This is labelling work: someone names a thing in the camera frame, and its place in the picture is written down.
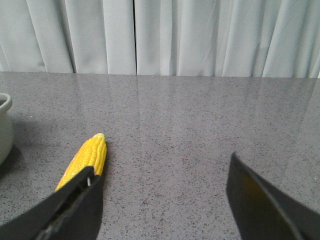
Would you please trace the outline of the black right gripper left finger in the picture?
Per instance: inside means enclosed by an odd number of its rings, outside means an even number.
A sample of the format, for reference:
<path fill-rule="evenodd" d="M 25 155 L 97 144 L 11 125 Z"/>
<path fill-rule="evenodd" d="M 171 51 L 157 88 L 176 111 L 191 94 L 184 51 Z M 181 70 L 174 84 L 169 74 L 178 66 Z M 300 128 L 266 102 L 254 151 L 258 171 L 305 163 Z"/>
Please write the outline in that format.
<path fill-rule="evenodd" d="M 95 240 L 102 223 L 103 177 L 85 167 L 45 200 L 0 227 L 2 240 Z"/>

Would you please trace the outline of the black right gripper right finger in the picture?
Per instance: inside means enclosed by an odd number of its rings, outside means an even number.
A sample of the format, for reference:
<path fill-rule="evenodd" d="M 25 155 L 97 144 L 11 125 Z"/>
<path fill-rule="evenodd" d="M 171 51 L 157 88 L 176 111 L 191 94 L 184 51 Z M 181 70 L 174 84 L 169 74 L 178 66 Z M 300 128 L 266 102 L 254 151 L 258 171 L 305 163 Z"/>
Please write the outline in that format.
<path fill-rule="evenodd" d="M 320 215 L 231 155 L 226 194 L 243 240 L 318 240 Z"/>

